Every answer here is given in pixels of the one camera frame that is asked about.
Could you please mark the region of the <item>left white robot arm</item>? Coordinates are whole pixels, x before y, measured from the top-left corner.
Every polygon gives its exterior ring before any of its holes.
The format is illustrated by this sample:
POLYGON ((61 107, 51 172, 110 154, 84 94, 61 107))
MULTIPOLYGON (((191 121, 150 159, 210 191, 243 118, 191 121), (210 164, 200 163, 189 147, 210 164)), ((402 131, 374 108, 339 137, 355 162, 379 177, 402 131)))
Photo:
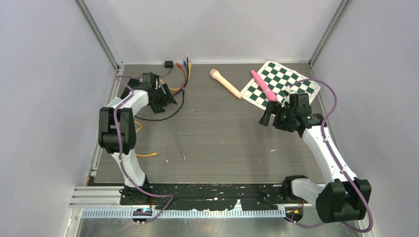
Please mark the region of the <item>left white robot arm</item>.
POLYGON ((139 204, 147 204, 156 195, 149 189, 135 153, 134 116, 147 106, 156 114, 163 113, 166 106, 177 102, 167 84, 161 84, 154 73, 143 73, 122 85, 126 87, 124 96, 115 97, 99 111, 98 144, 117 162, 126 191, 132 191, 139 204))

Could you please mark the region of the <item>black power adapter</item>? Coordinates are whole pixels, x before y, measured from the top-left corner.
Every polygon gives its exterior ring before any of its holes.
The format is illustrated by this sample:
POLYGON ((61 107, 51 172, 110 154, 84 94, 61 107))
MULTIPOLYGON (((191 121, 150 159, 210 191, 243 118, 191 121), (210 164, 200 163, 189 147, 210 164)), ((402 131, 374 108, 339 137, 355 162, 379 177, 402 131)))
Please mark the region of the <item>black power adapter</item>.
POLYGON ((174 66, 174 62, 173 61, 167 60, 167 61, 164 62, 164 67, 165 68, 171 69, 171 68, 173 68, 173 66, 174 66))

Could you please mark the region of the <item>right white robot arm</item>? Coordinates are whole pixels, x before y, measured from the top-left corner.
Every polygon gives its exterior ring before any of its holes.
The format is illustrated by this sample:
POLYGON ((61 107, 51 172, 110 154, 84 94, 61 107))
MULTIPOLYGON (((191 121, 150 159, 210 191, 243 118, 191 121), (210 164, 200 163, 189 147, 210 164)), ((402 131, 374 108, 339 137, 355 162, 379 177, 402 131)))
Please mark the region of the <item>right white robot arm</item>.
POLYGON ((372 187, 347 166, 330 137, 321 114, 312 113, 306 93, 290 94, 289 101, 269 101, 259 124, 286 132, 297 132, 313 153, 325 185, 317 185, 305 175, 287 176, 282 196, 287 202, 304 200, 316 208, 323 223, 358 221, 365 218, 372 187))

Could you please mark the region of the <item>pink toy microphone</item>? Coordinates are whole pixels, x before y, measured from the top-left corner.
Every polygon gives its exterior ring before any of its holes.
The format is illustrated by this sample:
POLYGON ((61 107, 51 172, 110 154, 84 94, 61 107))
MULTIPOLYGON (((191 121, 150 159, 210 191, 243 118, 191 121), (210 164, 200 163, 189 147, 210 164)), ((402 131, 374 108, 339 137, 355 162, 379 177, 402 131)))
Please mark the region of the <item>pink toy microphone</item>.
POLYGON ((251 70, 251 74, 257 85, 261 88, 262 92, 265 94, 266 99, 268 101, 277 101, 276 94, 268 87, 268 85, 265 83, 265 81, 260 77, 260 75, 254 71, 251 70))

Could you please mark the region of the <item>green white checkerboard mat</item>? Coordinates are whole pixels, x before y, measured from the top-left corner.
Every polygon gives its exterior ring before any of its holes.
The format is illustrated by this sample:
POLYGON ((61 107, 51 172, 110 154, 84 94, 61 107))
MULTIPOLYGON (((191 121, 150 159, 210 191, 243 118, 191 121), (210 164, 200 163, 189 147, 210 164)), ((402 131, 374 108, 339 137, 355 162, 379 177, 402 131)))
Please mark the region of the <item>green white checkerboard mat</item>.
MULTIPOLYGON (((274 61, 267 61, 257 71, 265 84, 276 94, 279 103, 289 101, 285 92, 307 93, 312 103, 319 93, 321 86, 308 77, 274 61)), ((263 90, 254 79, 251 79, 242 89, 241 94, 245 100, 265 110, 268 99, 263 90)))

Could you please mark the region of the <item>beige toy microphone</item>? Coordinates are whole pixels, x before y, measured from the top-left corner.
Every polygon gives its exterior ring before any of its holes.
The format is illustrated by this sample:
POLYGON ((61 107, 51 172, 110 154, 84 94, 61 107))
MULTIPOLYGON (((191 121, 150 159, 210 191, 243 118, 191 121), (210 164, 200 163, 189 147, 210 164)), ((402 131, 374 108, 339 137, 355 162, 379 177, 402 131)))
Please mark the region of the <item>beige toy microphone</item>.
POLYGON ((226 78, 224 78, 221 73, 216 69, 211 69, 209 72, 210 76, 223 85, 230 93, 232 93, 238 99, 242 99, 243 95, 241 92, 233 86, 226 78))

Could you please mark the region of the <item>aluminium front rail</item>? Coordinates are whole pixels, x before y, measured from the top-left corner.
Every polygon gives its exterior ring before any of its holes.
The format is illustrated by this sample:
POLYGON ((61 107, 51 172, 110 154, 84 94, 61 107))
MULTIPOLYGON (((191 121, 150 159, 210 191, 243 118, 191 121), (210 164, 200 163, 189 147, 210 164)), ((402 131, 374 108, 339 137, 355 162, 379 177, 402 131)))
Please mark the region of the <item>aluminium front rail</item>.
POLYGON ((311 204, 277 203, 214 197, 205 200, 173 201, 163 204, 123 205, 122 196, 115 187, 76 188, 70 201, 71 208, 82 209, 84 218, 132 218, 134 221, 151 219, 203 219, 203 218, 276 218, 302 215, 311 204))

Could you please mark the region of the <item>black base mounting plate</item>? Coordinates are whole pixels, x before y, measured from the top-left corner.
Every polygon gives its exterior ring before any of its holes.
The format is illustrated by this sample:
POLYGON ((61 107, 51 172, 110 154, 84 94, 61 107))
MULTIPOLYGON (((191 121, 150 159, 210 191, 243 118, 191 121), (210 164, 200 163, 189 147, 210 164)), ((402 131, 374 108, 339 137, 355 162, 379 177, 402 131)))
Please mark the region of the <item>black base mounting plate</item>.
POLYGON ((277 205, 300 207, 301 198, 291 198, 281 184, 192 184, 152 183, 146 193, 123 187, 120 205, 146 205, 157 210, 231 210, 240 204, 245 211, 274 210, 277 205))

